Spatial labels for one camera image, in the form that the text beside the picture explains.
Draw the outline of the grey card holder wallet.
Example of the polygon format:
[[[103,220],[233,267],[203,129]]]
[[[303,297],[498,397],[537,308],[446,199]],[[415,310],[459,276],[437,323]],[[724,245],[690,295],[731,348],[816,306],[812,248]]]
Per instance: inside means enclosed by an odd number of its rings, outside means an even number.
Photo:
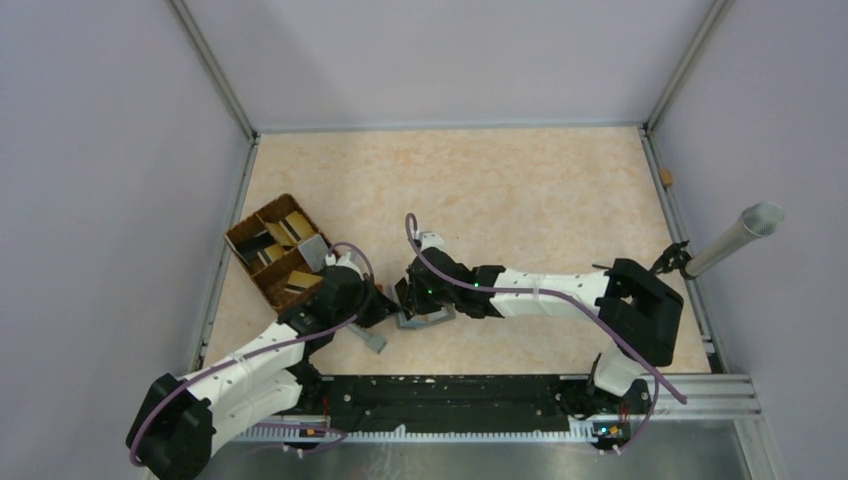
[[[414,315],[408,315],[401,309],[396,315],[396,324],[400,330],[421,330],[455,318],[456,311],[453,307],[442,307],[436,312]]]

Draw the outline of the brown woven divided basket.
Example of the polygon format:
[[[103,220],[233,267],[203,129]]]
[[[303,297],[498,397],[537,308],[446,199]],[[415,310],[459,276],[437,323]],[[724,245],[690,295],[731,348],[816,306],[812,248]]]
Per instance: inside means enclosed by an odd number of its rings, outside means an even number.
[[[301,212],[312,224],[316,234],[321,234],[330,246],[331,241],[323,230],[306,213],[295,197],[289,193],[278,196],[259,210],[247,215],[245,219],[230,227],[224,235],[225,241],[238,263],[248,274],[269,307],[277,314],[304,301],[307,294],[313,290],[312,287],[297,295],[285,292],[284,282],[290,273],[300,270],[317,275],[318,272],[312,272],[309,269],[298,252],[297,246],[284,249],[277,243],[260,251],[259,256],[249,265],[246,265],[236,254],[235,245],[262,231],[267,231],[265,222],[281,220],[295,211]]]

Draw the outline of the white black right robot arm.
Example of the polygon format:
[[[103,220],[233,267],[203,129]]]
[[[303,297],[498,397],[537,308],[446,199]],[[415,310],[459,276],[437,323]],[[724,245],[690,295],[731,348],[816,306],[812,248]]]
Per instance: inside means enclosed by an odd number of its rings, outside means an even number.
[[[611,338],[586,385],[589,404],[612,412],[640,376],[671,365],[683,298],[638,262],[618,258],[602,271],[534,274],[503,265],[467,267],[430,247],[393,287],[404,315],[448,312],[470,318],[585,319]]]

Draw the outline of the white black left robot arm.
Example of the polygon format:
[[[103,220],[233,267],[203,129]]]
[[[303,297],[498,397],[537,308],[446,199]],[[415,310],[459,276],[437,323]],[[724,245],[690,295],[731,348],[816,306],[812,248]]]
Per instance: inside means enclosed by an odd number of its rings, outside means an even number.
[[[194,479],[228,441],[270,415],[308,413],[320,386],[293,373],[351,325],[368,328],[399,306],[355,266],[331,266],[303,300],[211,366],[150,385],[126,437],[130,461],[160,479]]]

